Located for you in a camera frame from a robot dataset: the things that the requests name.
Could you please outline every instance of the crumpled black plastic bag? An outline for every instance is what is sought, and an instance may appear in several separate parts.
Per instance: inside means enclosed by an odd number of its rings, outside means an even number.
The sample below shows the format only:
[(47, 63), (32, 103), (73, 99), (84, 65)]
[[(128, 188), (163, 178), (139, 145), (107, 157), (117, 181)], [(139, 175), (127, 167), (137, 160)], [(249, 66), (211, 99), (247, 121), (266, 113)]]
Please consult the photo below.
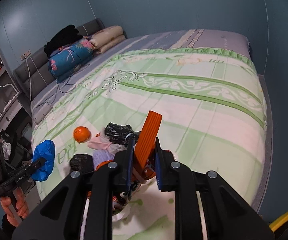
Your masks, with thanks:
[(125, 147), (127, 147), (130, 138), (135, 139), (137, 142), (138, 136), (140, 134), (140, 132), (134, 132), (129, 124), (118, 125), (111, 122), (105, 127), (104, 131), (105, 135), (109, 138), (111, 143), (124, 145)]
[(70, 160), (70, 173), (79, 171), (81, 174), (88, 174), (94, 171), (93, 158), (88, 154), (76, 154)]

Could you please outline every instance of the orange fruit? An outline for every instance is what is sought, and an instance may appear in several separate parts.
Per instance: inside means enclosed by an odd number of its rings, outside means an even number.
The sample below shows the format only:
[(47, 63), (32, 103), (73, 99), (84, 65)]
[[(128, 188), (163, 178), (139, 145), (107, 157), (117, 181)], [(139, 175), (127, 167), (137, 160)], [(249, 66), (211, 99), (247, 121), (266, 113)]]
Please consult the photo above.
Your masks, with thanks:
[(77, 142), (81, 143), (81, 142), (84, 142), (91, 137), (91, 132), (89, 131), (88, 128), (86, 128), (84, 126), (79, 126), (79, 127), (75, 128), (75, 130), (73, 132), (73, 137)]

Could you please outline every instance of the metal bolt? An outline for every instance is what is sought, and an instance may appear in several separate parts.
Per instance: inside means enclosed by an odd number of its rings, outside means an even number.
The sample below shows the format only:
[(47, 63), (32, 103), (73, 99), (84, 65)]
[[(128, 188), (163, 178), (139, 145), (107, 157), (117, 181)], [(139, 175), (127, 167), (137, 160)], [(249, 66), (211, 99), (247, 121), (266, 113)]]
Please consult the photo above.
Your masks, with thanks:
[(174, 169), (178, 169), (181, 166), (181, 164), (179, 162), (172, 162), (171, 163), (171, 167)]
[(110, 169), (115, 169), (117, 167), (117, 163), (116, 162), (110, 162), (107, 165)]
[(76, 179), (76, 178), (78, 178), (79, 176), (80, 176), (80, 172), (79, 171), (72, 171), (71, 172), (71, 177), (73, 178), (73, 179)]
[(217, 177), (217, 173), (216, 171), (209, 171), (207, 173), (208, 177), (211, 178), (211, 179), (215, 179)]

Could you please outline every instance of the human hand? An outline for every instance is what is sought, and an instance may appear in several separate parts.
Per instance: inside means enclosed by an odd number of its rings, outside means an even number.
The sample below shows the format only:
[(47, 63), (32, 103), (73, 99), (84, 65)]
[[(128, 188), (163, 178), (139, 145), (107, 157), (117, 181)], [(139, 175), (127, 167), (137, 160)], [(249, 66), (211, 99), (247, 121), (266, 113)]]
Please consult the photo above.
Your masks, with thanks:
[[(25, 201), (25, 196), (23, 194), (23, 191), (20, 187), (18, 187), (14, 191), (14, 196), (17, 198), (16, 207), (18, 209), (17, 214), (22, 217), (26, 218), (29, 214), (29, 208), (27, 206), (27, 202)], [(6, 213), (6, 217), (11, 225), (14, 227), (17, 227), (19, 225), (19, 222), (15, 219), (13, 213), (11, 212), (9, 206), (11, 205), (11, 199), (9, 197), (1, 197), (1, 206), (3, 210)]]

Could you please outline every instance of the power outlet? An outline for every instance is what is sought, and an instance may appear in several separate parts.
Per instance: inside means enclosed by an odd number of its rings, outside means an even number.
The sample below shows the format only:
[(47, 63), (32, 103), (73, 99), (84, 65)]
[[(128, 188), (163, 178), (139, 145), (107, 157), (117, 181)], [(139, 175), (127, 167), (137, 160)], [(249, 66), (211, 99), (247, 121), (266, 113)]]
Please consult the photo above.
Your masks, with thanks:
[(24, 54), (22, 54), (22, 55), (20, 56), (21, 60), (24, 60), (24, 59), (25, 59), (26, 57), (28, 57), (30, 54), (31, 54), (31, 51), (28, 50), (27, 52), (25, 52)]

